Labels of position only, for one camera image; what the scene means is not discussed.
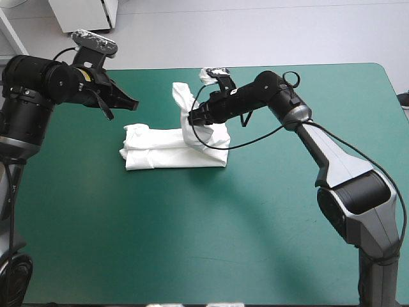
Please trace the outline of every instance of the white floor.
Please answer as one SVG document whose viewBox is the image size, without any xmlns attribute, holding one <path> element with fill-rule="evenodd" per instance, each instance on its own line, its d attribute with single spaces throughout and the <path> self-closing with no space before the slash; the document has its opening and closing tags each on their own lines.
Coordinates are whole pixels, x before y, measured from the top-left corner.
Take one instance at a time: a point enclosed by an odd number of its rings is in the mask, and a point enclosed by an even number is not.
<svg viewBox="0 0 409 307">
<path fill-rule="evenodd" d="M 72 41 L 46 0 L 4 10 L 31 55 Z M 409 1 L 120 0 L 107 68 L 376 62 L 409 89 Z M 70 61 L 71 54 L 65 56 Z"/>
</svg>

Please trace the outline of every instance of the robotic arm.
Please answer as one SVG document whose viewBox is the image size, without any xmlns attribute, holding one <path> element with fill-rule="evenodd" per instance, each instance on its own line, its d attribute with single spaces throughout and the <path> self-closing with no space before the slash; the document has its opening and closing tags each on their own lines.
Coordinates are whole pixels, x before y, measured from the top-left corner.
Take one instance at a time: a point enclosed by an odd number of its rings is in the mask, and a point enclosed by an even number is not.
<svg viewBox="0 0 409 307">
<path fill-rule="evenodd" d="M 13 203 L 24 165 L 40 150 L 54 107 L 62 102 L 99 107 L 111 120 L 111 108 L 135 110 L 138 105 L 103 69 L 106 57 L 116 54 L 117 45 L 85 30 L 74 32 L 72 38 L 78 47 L 71 65 L 15 56 L 3 71 L 6 100 L 0 111 L 0 306 L 21 306 L 31 278 L 31 258 L 19 253 L 26 243 L 13 231 Z"/>
<path fill-rule="evenodd" d="M 359 248 L 360 306 L 395 307 L 400 241 L 395 220 L 396 191 L 371 163 L 347 154 L 313 125 L 311 109 L 283 77 L 260 73 L 235 88 L 225 68 L 206 71 L 220 86 L 189 113 L 191 125 L 224 123 L 268 106 L 286 130 L 295 132 L 320 170 L 318 205 L 338 234 Z"/>
</svg>

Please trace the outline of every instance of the green tabletop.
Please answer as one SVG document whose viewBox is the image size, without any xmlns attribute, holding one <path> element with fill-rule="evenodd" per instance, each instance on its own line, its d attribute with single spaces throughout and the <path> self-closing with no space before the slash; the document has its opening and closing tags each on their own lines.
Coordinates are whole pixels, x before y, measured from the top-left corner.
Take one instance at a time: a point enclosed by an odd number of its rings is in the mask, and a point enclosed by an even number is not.
<svg viewBox="0 0 409 307">
<path fill-rule="evenodd" d="M 409 127 L 377 64 L 232 68 L 238 86 L 263 70 L 297 71 L 313 118 L 390 171 L 409 199 Z M 26 166 L 17 227 L 34 259 L 26 301 L 41 303 L 357 304 L 358 251 L 321 213 L 318 167 L 292 132 L 229 153 L 226 168 L 125 171 L 124 125 L 180 127 L 172 82 L 199 69 L 113 70 L 136 112 L 57 106 Z M 206 89 L 201 101 L 207 99 Z M 257 110 L 227 123 L 232 145 L 279 125 Z M 401 209 L 397 207 L 401 226 Z M 409 303 L 409 244 L 397 298 Z"/>
</svg>

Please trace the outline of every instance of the white object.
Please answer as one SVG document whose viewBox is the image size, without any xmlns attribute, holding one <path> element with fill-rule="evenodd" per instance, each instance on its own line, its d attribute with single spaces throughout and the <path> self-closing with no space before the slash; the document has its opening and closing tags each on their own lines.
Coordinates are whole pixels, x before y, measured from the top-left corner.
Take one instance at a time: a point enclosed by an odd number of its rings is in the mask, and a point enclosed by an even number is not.
<svg viewBox="0 0 409 307">
<path fill-rule="evenodd" d="M 212 84 L 217 83 L 217 80 L 215 78 L 212 78 L 207 74 L 207 71 L 206 71 L 207 68 L 208 67 L 204 67 L 200 70 L 200 73 L 199 73 L 200 80 L 203 82 L 204 85 L 212 85 Z"/>
<path fill-rule="evenodd" d="M 13 8 L 27 0 L 0 0 L 0 8 Z"/>
<path fill-rule="evenodd" d="M 210 157 L 220 160 L 227 160 L 228 150 L 216 150 L 204 146 L 193 133 L 192 126 L 187 120 L 189 111 L 194 102 L 193 94 L 190 92 L 189 85 L 186 83 L 173 83 L 173 98 L 180 107 L 180 125 L 185 143 L 199 152 L 204 152 Z M 213 125 L 195 126 L 195 131 L 202 141 L 207 145 L 227 148 L 230 144 L 230 136 L 226 125 L 223 123 L 214 123 Z"/>
<path fill-rule="evenodd" d="M 49 0 L 64 33 L 115 28 L 118 0 Z"/>
<path fill-rule="evenodd" d="M 150 129 L 137 123 L 127 125 L 124 147 L 120 150 L 127 170 L 152 168 L 197 168 L 226 166 L 228 150 L 214 150 L 202 145 L 187 123 L 194 98 L 185 83 L 173 84 L 173 97 L 181 108 L 181 128 Z M 196 127 L 197 135 L 211 146 L 227 148 L 230 136 L 224 124 Z"/>
</svg>

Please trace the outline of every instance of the cloth fold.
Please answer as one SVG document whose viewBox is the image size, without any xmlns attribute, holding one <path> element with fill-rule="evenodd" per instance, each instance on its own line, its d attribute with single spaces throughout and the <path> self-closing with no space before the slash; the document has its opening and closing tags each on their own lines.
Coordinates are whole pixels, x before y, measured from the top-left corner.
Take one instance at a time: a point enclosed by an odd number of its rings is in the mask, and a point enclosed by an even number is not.
<svg viewBox="0 0 409 307">
<path fill-rule="evenodd" d="M 127 125 L 120 154 L 127 170 L 226 166 L 228 150 L 201 144 L 187 121 L 194 97 L 188 84 L 173 83 L 173 98 L 180 107 L 180 129 L 157 130 L 137 123 Z M 227 148 L 230 136 L 224 124 L 195 126 L 197 135 L 211 146 Z"/>
</svg>

